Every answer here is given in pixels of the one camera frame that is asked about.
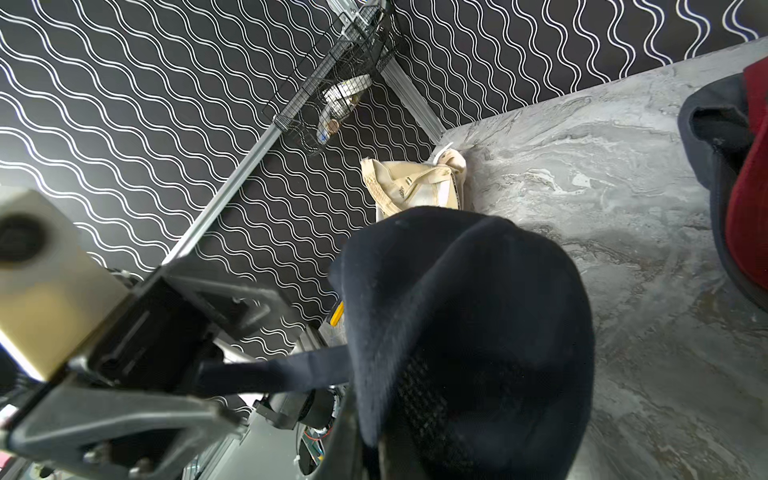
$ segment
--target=black wavy patterned wall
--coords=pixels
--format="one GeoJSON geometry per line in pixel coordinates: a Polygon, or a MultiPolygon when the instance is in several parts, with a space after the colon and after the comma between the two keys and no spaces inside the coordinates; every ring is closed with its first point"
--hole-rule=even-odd
{"type": "MultiPolygon", "coordinates": [[[[262,106],[330,19],[304,0],[3,2],[0,184],[40,190],[97,261],[146,276],[256,143],[262,106]]],[[[360,157],[431,149],[377,84],[325,154],[277,144],[188,263],[281,286],[301,318],[322,319],[330,261],[373,219],[360,157]]],[[[240,345],[286,354],[301,326],[284,329],[240,345]]]]}
{"type": "Polygon", "coordinates": [[[398,59],[448,127],[768,34],[764,0],[398,0],[398,59]]]}

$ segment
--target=bag strap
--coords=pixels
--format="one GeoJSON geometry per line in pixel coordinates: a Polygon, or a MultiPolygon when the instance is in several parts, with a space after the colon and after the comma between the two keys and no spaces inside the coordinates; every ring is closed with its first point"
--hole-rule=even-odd
{"type": "MultiPolygon", "coordinates": [[[[379,208],[388,216],[398,214],[403,209],[392,201],[382,189],[379,179],[376,177],[376,166],[374,162],[381,163],[378,160],[372,158],[364,158],[360,161],[360,169],[362,170],[362,181],[365,182],[368,187],[368,192],[371,193],[373,200],[379,205],[379,208]]],[[[407,198],[413,192],[413,189],[417,185],[423,184],[437,184],[444,181],[454,182],[454,169],[448,165],[428,166],[429,168],[416,175],[409,175],[403,178],[392,179],[392,182],[400,187],[403,198],[407,198]]]]}
{"type": "Polygon", "coordinates": [[[225,396],[233,393],[308,392],[352,378],[347,346],[288,355],[253,363],[204,363],[195,393],[225,396]]]}

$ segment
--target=tan tote bag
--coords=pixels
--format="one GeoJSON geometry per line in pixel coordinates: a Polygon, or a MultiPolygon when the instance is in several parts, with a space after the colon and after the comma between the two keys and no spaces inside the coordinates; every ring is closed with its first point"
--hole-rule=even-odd
{"type": "Polygon", "coordinates": [[[376,221],[411,207],[462,208],[467,163],[452,148],[424,164],[365,158],[360,167],[362,179],[376,202],[376,221]]]}

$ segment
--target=wire mesh basket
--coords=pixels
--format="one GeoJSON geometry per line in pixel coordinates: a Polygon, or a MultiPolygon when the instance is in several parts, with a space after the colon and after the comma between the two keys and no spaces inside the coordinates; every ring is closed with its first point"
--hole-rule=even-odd
{"type": "Polygon", "coordinates": [[[398,47],[391,8],[341,14],[280,85],[263,113],[308,154],[321,151],[362,100],[398,47]]]}

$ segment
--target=item in basket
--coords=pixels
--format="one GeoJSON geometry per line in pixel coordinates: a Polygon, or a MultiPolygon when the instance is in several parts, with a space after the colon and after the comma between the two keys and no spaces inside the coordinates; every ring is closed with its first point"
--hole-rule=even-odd
{"type": "Polygon", "coordinates": [[[331,105],[326,105],[323,112],[320,113],[320,120],[317,124],[317,141],[324,145],[341,128],[338,120],[331,115],[331,105]]]}
{"type": "Polygon", "coordinates": [[[352,113],[352,110],[360,103],[362,94],[368,90],[371,84],[370,75],[360,75],[333,85],[323,92],[323,97],[333,113],[338,118],[344,118],[352,113]]]}

